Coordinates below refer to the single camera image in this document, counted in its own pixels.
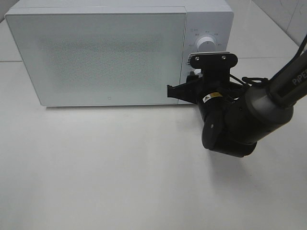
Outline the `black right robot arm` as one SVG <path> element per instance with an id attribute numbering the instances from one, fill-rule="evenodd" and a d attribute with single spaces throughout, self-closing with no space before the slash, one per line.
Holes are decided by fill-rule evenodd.
<path id="1" fill-rule="evenodd" d="M 244 157 L 292 119 L 294 104 L 307 94 L 307 55 L 295 55 L 271 79 L 238 79 L 230 73 L 237 62 L 229 52 L 192 53 L 187 63 L 200 75 L 168 85 L 167 96 L 198 106 L 206 149 Z"/>

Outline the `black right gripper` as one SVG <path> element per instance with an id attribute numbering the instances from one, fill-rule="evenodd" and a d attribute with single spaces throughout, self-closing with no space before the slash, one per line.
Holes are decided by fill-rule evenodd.
<path id="1" fill-rule="evenodd" d="M 197 84 L 201 84 L 197 96 Z M 202 113 L 223 110 L 242 94 L 242 80 L 230 74 L 229 69 L 203 70 L 199 75 L 191 71 L 186 83 L 167 85 L 167 97 L 198 104 Z"/>

